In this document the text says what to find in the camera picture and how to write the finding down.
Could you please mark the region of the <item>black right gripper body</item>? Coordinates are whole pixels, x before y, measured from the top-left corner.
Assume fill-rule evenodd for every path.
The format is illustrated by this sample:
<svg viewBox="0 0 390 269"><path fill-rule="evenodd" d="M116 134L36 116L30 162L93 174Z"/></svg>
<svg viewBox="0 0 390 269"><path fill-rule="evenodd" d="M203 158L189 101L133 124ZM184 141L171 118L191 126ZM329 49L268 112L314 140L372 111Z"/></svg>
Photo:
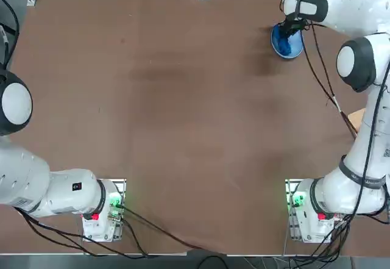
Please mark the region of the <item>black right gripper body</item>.
<svg viewBox="0 0 390 269"><path fill-rule="evenodd" d="M280 23L280 36L281 37L290 37L298 31L305 30L308 26L306 20L287 20L285 19Z"/></svg>

